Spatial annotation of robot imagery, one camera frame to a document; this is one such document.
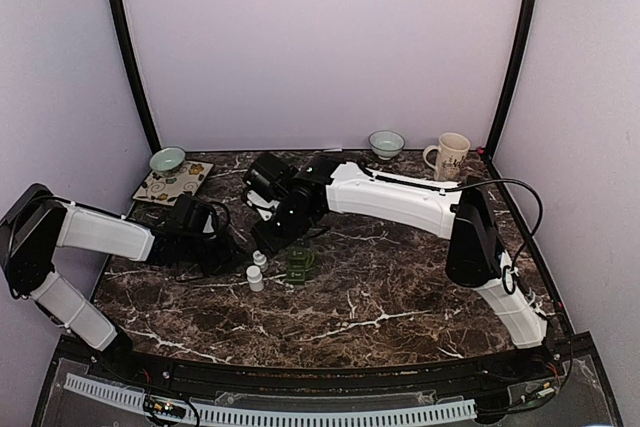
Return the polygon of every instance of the small white bottle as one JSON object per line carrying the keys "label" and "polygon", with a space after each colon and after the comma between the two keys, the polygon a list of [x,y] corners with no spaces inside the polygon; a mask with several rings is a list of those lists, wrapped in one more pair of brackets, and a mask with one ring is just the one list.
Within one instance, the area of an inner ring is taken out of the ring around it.
{"label": "small white bottle", "polygon": [[260,267],[257,265],[252,265],[247,269],[247,280],[249,281],[249,288],[254,292],[260,292],[264,289],[262,272],[260,272]]}
{"label": "small white bottle", "polygon": [[268,265],[267,265],[267,256],[264,255],[259,250],[256,250],[253,253],[253,263],[255,265],[257,265],[258,267],[260,267],[260,271],[266,272],[267,267],[268,267]]}

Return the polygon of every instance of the patterned tray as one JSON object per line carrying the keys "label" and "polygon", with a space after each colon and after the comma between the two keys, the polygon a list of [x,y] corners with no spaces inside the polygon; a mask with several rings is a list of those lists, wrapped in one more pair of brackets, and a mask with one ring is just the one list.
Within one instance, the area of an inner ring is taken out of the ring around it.
{"label": "patterned tray", "polygon": [[194,195],[213,166],[206,162],[186,161],[173,177],[162,177],[151,172],[133,194],[133,200],[173,205],[180,194]]}

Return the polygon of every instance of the table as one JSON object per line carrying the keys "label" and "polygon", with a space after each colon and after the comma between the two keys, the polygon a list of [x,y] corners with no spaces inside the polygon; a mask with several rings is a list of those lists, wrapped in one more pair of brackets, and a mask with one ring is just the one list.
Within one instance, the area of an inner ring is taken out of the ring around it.
{"label": "table", "polygon": [[[302,166],[313,152],[276,152]],[[249,231],[259,220],[241,201],[242,176],[259,152],[189,154],[216,164],[197,196],[228,205],[231,231],[253,251]],[[431,178],[421,153],[390,162],[370,152],[372,169]],[[470,154],[463,175],[488,178]],[[508,251],[522,238],[496,188],[491,206]],[[136,203],[132,217],[157,222],[167,207]],[[284,255],[269,263],[265,289],[253,293],[243,269],[189,284],[175,281],[185,267],[168,269],[112,258],[95,292],[95,304],[134,341],[137,351],[184,360],[271,367],[382,367],[468,358],[513,349],[509,334],[478,294],[449,281],[448,242],[424,231],[356,215],[328,214],[331,229],[310,241],[313,279],[304,287],[283,281]],[[526,251],[521,275],[552,311],[549,295]]]}

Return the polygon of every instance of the white wall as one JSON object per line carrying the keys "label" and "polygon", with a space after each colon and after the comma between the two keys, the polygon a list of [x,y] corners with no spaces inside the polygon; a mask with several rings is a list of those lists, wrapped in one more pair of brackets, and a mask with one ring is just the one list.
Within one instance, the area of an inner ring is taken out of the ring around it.
{"label": "white wall", "polygon": [[538,0],[496,159],[545,201],[541,250],[628,425],[640,424],[639,21],[640,0]]}
{"label": "white wall", "polygon": [[126,0],[165,145],[482,144],[521,0]]}
{"label": "white wall", "polygon": [[[0,216],[33,182],[123,212],[148,148],[108,0],[0,0]],[[101,258],[59,270],[90,293]],[[58,331],[0,280],[0,424],[30,425]]]}

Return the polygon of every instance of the light green bowl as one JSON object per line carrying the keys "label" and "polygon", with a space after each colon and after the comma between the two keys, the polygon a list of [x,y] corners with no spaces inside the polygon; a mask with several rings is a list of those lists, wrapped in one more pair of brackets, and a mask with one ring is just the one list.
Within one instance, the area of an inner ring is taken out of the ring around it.
{"label": "light green bowl", "polygon": [[185,157],[186,154],[180,147],[167,147],[153,154],[149,167],[154,172],[167,177],[180,170]]}

